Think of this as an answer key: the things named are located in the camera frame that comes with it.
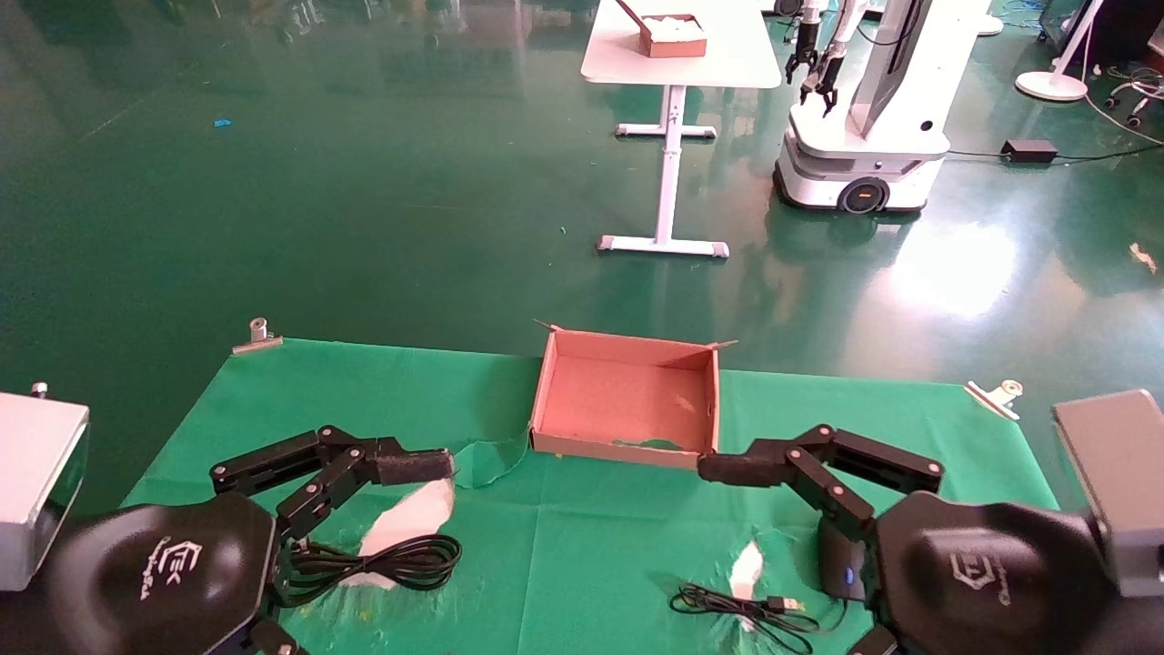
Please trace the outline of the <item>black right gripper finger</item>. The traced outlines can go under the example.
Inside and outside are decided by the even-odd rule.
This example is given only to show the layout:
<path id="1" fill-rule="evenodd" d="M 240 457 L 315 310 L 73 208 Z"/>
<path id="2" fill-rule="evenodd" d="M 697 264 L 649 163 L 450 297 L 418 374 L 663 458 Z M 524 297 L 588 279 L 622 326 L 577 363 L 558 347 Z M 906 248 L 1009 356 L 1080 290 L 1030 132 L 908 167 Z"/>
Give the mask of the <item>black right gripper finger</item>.
<path id="1" fill-rule="evenodd" d="M 799 437 L 755 439 L 745 453 L 707 453 L 697 460 L 703 480 L 736 487 L 790 487 L 844 537 L 865 542 L 873 535 L 876 511 L 838 479 L 837 471 L 902 494 L 935 494 L 944 476 L 935 460 L 828 423 Z"/>

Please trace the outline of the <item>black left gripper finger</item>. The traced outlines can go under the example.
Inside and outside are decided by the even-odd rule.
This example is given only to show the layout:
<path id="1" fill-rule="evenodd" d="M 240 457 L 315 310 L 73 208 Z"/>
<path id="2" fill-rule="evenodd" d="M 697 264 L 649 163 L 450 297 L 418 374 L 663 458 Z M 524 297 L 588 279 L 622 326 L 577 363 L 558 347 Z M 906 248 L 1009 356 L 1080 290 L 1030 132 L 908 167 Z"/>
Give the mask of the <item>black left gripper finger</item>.
<path id="1" fill-rule="evenodd" d="M 210 469 L 217 494 L 257 494 L 303 480 L 276 507 L 284 539 L 307 537 L 365 485 L 419 484 L 453 474 L 454 458 L 445 448 L 406 450 L 398 439 L 355 437 L 334 426 L 242 453 Z"/>

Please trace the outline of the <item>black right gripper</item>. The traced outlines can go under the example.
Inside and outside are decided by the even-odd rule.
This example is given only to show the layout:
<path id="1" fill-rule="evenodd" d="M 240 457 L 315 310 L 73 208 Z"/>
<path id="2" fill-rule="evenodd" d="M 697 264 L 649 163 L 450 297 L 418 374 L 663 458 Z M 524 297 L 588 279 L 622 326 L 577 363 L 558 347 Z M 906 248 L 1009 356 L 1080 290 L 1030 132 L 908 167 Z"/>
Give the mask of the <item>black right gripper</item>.
<path id="1" fill-rule="evenodd" d="M 1064 511 L 915 493 L 873 534 L 878 625 L 849 655 L 1079 654 L 1117 599 L 1092 527 Z"/>

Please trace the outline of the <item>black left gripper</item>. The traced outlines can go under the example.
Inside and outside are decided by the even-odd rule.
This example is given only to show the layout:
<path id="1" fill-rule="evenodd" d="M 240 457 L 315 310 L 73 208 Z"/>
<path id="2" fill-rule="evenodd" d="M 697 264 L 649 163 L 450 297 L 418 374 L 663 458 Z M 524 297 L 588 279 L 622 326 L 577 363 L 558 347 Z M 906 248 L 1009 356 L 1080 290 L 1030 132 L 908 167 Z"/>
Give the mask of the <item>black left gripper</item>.
<path id="1" fill-rule="evenodd" d="M 87 519 L 45 563 L 49 654 L 267 654 L 301 648 L 263 619 L 276 522 L 244 494 Z"/>

